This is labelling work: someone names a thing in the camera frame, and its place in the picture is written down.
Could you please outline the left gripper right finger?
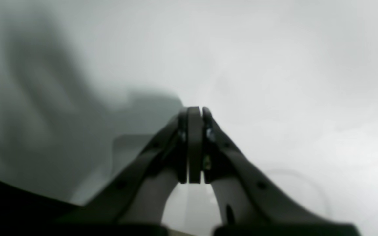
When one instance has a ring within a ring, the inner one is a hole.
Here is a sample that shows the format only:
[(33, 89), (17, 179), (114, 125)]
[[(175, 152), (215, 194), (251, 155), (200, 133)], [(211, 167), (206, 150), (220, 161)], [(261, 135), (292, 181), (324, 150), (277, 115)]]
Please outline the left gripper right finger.
[(285, 194), (243, 155), (207, 107), (203, 121), (204, 177), (223, 220), (215, 236), (360, 235), (353, 224), (320, 217)]

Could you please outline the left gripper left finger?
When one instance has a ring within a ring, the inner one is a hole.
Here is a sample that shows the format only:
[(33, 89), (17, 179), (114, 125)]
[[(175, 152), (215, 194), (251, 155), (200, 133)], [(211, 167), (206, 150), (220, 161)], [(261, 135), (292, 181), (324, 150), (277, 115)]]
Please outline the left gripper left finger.
[(74, 236), (167, 236), (161, 225), (178, 183), (201, 182), (202, 117), (184, 108), (90, 203), (56, 220)]

